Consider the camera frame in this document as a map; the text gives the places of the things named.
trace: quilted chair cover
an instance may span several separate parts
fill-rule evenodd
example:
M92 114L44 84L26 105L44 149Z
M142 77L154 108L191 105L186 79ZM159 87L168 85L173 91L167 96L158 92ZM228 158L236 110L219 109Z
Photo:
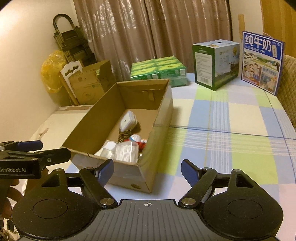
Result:
M277 97L296 128L296 58L284 56L283 71Z

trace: metal screw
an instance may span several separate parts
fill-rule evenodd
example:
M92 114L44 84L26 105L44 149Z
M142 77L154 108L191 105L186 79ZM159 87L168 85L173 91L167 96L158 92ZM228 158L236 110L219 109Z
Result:
M114 201L114 199L108 197L108 198L101 199L100 203L105 205L105 206L110 206L113 203L115 203L115 201Z
M187 198L183 198L181 203L183 203L186 206L190 206L195 203L195 200L193 198L187 197Z

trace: checkered tablecloth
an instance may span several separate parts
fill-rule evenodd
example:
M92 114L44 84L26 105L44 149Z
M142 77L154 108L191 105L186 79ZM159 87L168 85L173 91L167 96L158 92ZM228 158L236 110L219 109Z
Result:
M241 169L282 207L277 237L296 241L296 133L278 99L239 78L217 91L194 82L173 88L174 113L152 194L112 185L120 199L176 199L190 189L181 161L219 173ZM78 171L71 164L67 172Z

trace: brown cord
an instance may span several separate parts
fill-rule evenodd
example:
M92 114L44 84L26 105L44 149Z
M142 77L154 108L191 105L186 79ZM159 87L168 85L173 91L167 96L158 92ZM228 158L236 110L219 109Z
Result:
M133 133L131 132L131 130L127 130L124 132L121 132L119 129L119 137L118 137L118 143L124 142L124 140L128 139L131 137Z

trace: tablecloth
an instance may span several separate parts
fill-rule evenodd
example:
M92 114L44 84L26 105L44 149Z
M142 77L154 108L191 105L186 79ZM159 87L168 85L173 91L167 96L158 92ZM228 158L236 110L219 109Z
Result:
M190 189L181 174L183 159L219 173L241 169L281 205L277 237L296 241L296 133L277 97L240 78L211 91L196 84L194 74L188 77L188 86L172 89L174 113L153 193L108 184L106 189L117 201L178 201ZM77 171L73 164L66 170Z

